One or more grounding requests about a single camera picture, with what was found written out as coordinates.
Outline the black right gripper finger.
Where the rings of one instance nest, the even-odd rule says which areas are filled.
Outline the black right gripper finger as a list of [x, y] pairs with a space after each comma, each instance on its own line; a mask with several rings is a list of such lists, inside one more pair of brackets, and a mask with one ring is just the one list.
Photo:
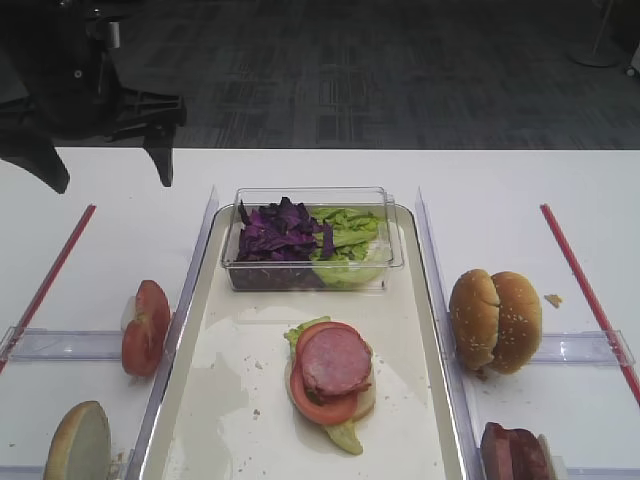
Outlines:
[[143, 140], [143, 149], [155, 165], [164, 187], [173, 183], [174, 127], [160, 124], [149, 125]]

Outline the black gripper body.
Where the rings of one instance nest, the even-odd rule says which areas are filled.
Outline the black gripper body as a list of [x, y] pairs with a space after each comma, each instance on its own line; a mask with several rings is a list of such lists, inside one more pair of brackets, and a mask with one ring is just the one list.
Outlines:
[[1, 49], [27, 97], [3, 116], [62, 139], [170, 138], [186, 122], [180, 96], [124, 86], [111, 52], [130, 1], [4, 1]]

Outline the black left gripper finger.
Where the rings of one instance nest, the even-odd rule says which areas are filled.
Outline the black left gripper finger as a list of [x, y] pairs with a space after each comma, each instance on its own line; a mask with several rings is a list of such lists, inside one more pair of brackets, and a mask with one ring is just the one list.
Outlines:
[[30, 130], [1, 131], [1, 159], [37, 177], [58, 194], [69, 184], [69, 172], [51, 140]]

